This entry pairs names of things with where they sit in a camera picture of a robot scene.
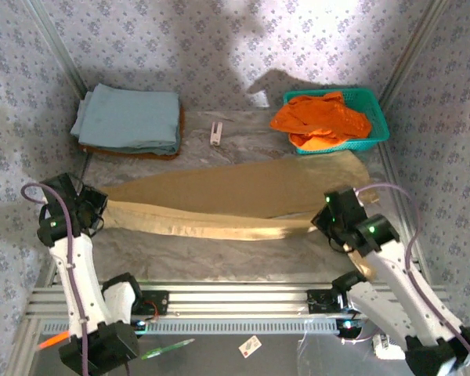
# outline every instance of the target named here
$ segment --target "white label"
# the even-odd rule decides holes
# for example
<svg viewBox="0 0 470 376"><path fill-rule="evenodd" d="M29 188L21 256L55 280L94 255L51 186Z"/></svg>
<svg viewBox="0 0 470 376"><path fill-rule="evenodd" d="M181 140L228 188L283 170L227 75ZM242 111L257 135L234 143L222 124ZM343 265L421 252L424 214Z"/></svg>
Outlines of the white label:
<svg viewBox="0 0 470 376"><path fill-rule="evenodd" d="M246 342L244 342L244 344L238 349L242 353L242 356L244 358L247 358L260 347L261 347L261 342L258 340L258 337L253 335Z"/></svg>
<svg viewBox="0 0 470 376"><path fill-rule="evenodd" d="M211 145L219 146L221 143L222 122L212 122Z"/></svg>

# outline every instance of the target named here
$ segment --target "green pen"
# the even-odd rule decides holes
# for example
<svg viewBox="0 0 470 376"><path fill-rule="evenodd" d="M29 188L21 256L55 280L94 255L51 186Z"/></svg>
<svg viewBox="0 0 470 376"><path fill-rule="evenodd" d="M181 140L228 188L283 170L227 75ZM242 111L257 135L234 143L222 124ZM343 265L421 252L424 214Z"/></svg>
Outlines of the green pen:
<svg viewBox="0 0 470 376"><path fill-rule="evenodd" d="M195 338L187 339L185 341L181 341L181 342L175 343L174 345L170 345L167 347L159 347L158 349L150 350L149 352L141 356L141 359L145 360L145 359L153 358L154 356L161 355L163 353L166 353L167 351L179 349L180 347L186 346L193 341L195 341Z"/></svg>

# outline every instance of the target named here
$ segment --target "black bracket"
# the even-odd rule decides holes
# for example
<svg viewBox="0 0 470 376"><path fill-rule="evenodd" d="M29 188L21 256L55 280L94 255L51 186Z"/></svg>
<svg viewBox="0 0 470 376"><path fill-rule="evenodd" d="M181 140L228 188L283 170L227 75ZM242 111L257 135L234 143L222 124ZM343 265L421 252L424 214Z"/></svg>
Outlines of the black bracket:
<svg viewBox="0 0 470 376"><path fill-rule="evenodd" d="M102 215L107 206L105 193L83 183L78 193L67 173L44 180L42 184L56 191L63 199L70 216L71 232L74 237L79 237L81 233L92 237L103 228ZM50 248L56 241L67 236L67 223L61 204L48 190L43 192L47 204L40 211L37 236L46 247ZM48 218L45 217L47 211L50 215Z"/></svg>
<svg viewBox="0 0 470 376"><path fill-rule="evenodd" d="M461 326L460 332L470 345L470 327ZM452 337L447 342L438 338L437 345L423 346L417 337L407 336L406 344L406 362L416 376L441 374L441 366L453 358L456 361L452 370L457 370L463 366L468 357L468 350L456 337Z"/></svg>
<svg viewBox="0 0 470 376"><path fill-rule="evenodd" d="M381 245L399 234L383 215L367 217L352 187L327 192L326 206L312 219L312 224L339 246L345 243L363 257L380 251Z"/></svg>
<svg viewBox="0 0 470 376"><path fill-rule="evenodd" d="M134 329L118 321L98 324L98 330L88 336L89 373L100 376L120 367L139 355L138 338ZM70 342L59 349L61 361L77 374L81 369L81 338L72 335Z"/></svg>
<svg viewBox="0 0 470 376"><path fill-rule="evenodd" d="M308 313L340 313L342 311L339 304L339 293L330 290L308 290L306 292L306 303Z"/></svg>
<svg viewBox="0 0 470 376"><path fill-rule="evenodd" d="M169 305L168 291L145 290L141 291L141 294L142 297L138 307L132 311L133 316L154 316L155 306L158 309L159 316L167 314Z"/></svg>

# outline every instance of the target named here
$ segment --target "orange towel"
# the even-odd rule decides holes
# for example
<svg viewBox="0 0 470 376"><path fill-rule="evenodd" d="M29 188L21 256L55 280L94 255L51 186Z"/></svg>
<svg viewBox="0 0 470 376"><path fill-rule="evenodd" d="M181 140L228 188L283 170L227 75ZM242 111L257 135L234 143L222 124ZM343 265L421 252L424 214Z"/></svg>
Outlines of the orange towel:
<svg viewBox="0 0 470 376"><path fill-rule="evenodd" d="M296 96L270 123L289 133L291 143L306 151L329 149L348 139L365 139L372 126L365 114L345 105L341 92L325 96Z"/></svg>

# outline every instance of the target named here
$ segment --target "cable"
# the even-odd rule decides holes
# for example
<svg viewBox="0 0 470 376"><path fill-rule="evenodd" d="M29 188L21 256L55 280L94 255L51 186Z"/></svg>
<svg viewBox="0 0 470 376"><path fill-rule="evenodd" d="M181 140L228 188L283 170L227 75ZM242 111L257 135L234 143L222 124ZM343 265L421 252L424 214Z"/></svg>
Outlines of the cable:
<svg viewBox="0 0 470 376"><path fill-rule="evenodd" d="M158 317L160 316L160 313L158 312L157 305L156 305L154 302L152 302L151 300L146 300L146 301L144 301L143 303L144 303L144 304L148 304L148 305L150 305L150 306L153 306L153 308L154 308L154 315L153 315L153 317L148 317L148 318L146 318L144 321L151 321L151 320L153 320L154 322L157 322L157 321L158 321Z"/></svg>
<svg viewBox="0 0 470 376"><path fill-rule="evenodd" d="M333 247L332 244L331 244L331 240L332 240L331 237L327 240L327 242L328 242L328 244L329 244L329 247L330 247L334 252L341 253L341 254L345 255L345 254L346 254L346 251L345 251L343 248L335 248L335 247Z"/></svg>
<svg viewBox="0 0 470 376"><path fill-rule="evenodd" d="M371 188L391 188L393 190L398 190L400 193L404 194L409 201L413 204L414 206L414 211L416 213L416 232L412 236L412 238L409 240L409 243L407 243L405 255L404 255L404 262L405 262L405 267L407 271L407 276L409 277L410 282L412 283L414 289L416 292L420 295L421 299L425 302L425 304L430 308L430 310L439 318L439 320L449 329L449 331L458 339L458 341L465 347L465 349L468 351L470 354L470 345L468 342L463 338L461 333L449 322L447 321L446 317L435 307L428 296L423 292L421 287L419 286L418 282L416 281L416 278L414 278L414 274L410 268L411 266L411 256L412 256L412 250L411 248L413 247L414 242L416 241L416 238L418 237L419 233L421 232L421 216L420 212L418 209L418 205L414 198L407 192L404 188L401 186L397 186L396 184L391 184L391 183L375 183L375 184L370 184L368 186L363 186L362 188L359 188L358 190L355 190L355 192L358 194L360 192L363 192L365 190L369 190Z"/></svg>
<svg viewBox="0 0 470 376"><path fill-rule="evenodd" d="M35 204L44 204L44 201L35 200L34 198L29 197L26 194L26 189L30 187L37 187L43 190L48 191L50 194L56 198L57 202L60 203L60 207L63 210L64 218L66 220L66 228L67 228L67 242L68 242L68 251L67 251L67 264L73 265L73 230L71 227L71 219L70 213L68 208L63 200L63 198L50 186L46 186L42 183L27 183L21 188L21 195L28 201L34 202ZM73 291L73 296L75 298L75 302L77 304L78 315L80 316L81 320L81 369L83 376L89 376L89 339L87 335L87 321L84 311L84 306L81 303L80 293L77 289L77 284L75 283L75 277L73 273L73 268L67 268L68 272L68 280L70 281L70 287Z"/></svg>
<svg viewBox="0 0 470 376"><path fill-rule="evenodd" d="M99 223L101 223L101 226L99 226L97 229L94 230L93 233L89 235L89 237L92 239L99 231L101 231L104 228L104 219L101 215L97 216L97 219L99 220Z"/></svg>

